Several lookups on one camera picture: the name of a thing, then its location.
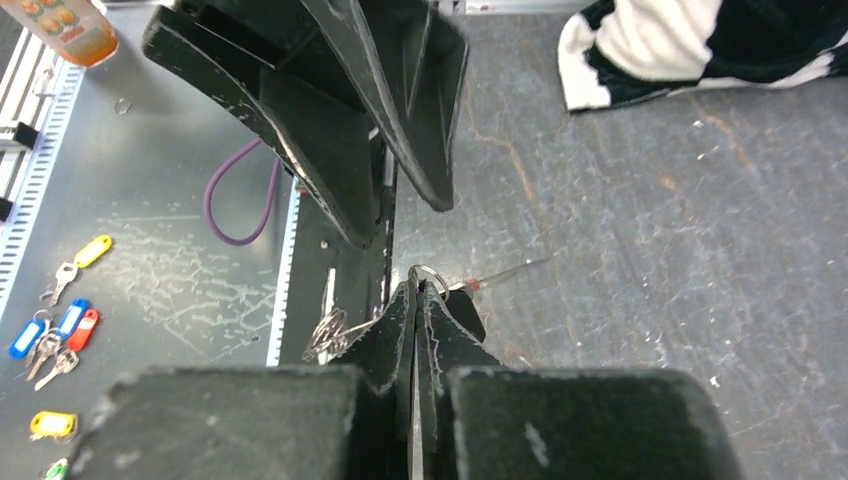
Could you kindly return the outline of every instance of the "red key tag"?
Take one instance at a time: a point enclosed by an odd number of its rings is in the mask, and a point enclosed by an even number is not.
[[[77,329],[74,330],[74,334],[68,339],[68,348],[75,352],[82,350],[98,320],[100,320],[100,312],[93,308],[86,310],[85,315],[82,316],[79,325],[77,325]]]

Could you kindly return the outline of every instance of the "striped cloth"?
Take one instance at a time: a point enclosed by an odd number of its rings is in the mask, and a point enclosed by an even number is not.
[[[598,0],[558,47],[568,110],[848,72],[846,0]]]

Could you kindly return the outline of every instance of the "screwdriver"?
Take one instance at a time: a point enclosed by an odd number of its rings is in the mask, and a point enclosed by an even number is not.
[[[523,270],[530,268],[534,265],[542,265],[551,261],[551,257],[540,258],[538,260],[528,260],[526,263],[522,263],[521,265],[516,265],[512,268],[508,268],[506,270],[500,271],[493,275],[489,275],[488,277],[483,278],[472,278],[465,282],[459,282],[451,285],[451,290],[456,290],[459,288],[466,288],[468,294],[473,297],[474,292],[479,292],[483,288],[491,287],[493,284],[504,282],[513,278],[515,275],[521,273]]]

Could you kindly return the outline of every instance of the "blue key tag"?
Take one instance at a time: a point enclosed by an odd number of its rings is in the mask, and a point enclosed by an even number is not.
[[[88,303],[88,300],[84,298],[78,298],[71,302],[71,306],[68,307],[68,310],[65,311],[65,315],[62,317],[62,320],[59,322],[59,327],[57,328],[56,334],[62,340],[67,340],[70,337],[74,330],[77,329],[77,325],[79,325],[80,319],[82,319],[83,314],[91,304]]]
[[[12,342],[12,345],[9,346],[9,356],[12,358],[24,358],[46,328],[47,324],[43,318],[31,318],[24,325],[24,328],[18,334],[17,338],[15,338],[15,341]]]

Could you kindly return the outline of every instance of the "scratched metal surface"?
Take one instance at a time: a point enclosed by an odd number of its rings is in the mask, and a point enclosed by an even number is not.
[[[100,233],[115,246],[64,295],[103,313],[81,363],[33,392],[21,361],[0,355],[0,479],[37,478],[69,445],[29,441],[40,410],[88,413],[124,371],[150,365],[262,366],[268,348],[287,200],[250,247],[229,247],[201,218],[207,180],[251,134],[213,101],[138,50],[149,8],[110,19],[121,49],[83,80],[33,236],[0,321],[5,349],[45,304],[38,296],[62,261]],[[118,98],[132,108],[114,111]],[[274,157],[257,150],[220,183],[215,213],[233,235],[252,231]],[[282,192],[288,192],[287,181]]]
[[[848,80],[570,116],[565,19],[463,19],[457,206],[401,180],[395,277],[554,255],[481,292],[492,353],[681,369],[749,478],[848,477]]]

